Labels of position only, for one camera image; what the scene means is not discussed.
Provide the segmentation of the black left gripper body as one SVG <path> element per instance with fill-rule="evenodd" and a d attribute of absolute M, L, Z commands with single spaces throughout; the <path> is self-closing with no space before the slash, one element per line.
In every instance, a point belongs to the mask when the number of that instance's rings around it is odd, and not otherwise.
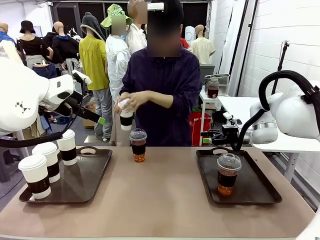
<path fill-rule="evenodd" d="M 56 109 L 56 113 L 65 117 L 69 117 L 71 110 L 73 114 L 77 114 L 82 107 L 83 95 L 74 91 L 68 98 L 66 98 Z"/>

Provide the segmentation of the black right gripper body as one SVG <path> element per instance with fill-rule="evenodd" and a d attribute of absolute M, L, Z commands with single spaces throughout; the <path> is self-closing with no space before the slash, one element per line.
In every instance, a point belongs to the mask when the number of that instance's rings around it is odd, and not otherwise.
<path fill-rule="evenodd" d="M 223 124 L 221 132 L 223 135 L 223 145 L 236 145 L 239 143 L 239 128 L 236 125 L 229 126 L 227 124 Z"/>

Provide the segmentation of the person's right hand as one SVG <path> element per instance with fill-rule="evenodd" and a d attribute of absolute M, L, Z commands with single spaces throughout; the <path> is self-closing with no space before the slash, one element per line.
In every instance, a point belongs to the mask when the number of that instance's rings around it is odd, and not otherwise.
<path fill-rule="evenodd" d="M 130 100 L 128 92 L 123 92 L 120 96 L 117 97 L 115 105 L 114 105 L 114 111 L 116 114 L 120 114 L 122 110 L 124 110 L 128 102 Z"/>

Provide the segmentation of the person's left hand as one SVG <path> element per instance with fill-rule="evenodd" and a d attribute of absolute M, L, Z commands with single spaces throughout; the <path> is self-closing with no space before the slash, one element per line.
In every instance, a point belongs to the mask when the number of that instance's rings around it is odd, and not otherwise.
<path fill-rule="evenodd" d="M 146 91 L 139 91 L 130 93 L 127 97 L 127 103 L 125 104 L 124 108 L 128 111 L 135 112 L 141 105 L 148 102 L 150 99 L 150 92 Z"/>

